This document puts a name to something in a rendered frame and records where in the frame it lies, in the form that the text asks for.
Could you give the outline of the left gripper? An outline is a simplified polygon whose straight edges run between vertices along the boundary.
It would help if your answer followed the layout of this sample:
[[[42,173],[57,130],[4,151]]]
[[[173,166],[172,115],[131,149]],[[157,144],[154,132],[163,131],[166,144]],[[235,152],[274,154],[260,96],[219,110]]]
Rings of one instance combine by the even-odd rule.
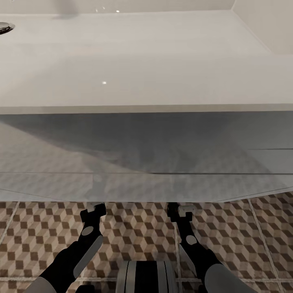
[[[91,217],[96,217],[100,221],[100,217],[105,216],[105,215],[106,215],[105,204],[100,204],[100,205],[96,206],[96,208],[93,212],[88,213],[88,210],[86,209],[86,210],[82,210],[80,213],[81,220],[83,223],[85,223]]]

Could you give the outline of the mousetrap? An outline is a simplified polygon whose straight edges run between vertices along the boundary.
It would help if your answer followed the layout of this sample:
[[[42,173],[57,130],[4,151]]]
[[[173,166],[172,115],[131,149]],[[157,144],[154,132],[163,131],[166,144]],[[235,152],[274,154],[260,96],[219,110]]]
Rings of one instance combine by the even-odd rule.
[[[177,202],[169,202],[168,204],[169,204],[170,211],[177,212],[177,208],[178,208]]]

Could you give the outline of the robot trunk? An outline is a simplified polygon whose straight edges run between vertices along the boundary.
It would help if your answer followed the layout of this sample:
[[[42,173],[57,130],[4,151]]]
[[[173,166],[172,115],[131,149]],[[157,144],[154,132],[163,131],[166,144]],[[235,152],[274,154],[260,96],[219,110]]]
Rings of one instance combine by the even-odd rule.
[[[177,293],[174,268],[170,261],[123,261],[116,293]]]

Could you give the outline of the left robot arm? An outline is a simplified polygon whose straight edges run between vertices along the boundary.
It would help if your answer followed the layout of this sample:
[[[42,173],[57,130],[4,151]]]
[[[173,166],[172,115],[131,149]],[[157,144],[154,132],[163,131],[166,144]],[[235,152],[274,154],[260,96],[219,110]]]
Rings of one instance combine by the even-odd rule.
[[[22,293],[66,293],[103,243],[100,217],[106,215],[104,202],[87,202],[80,213],[84,224],[78,241],[63,249],[53,263]]]

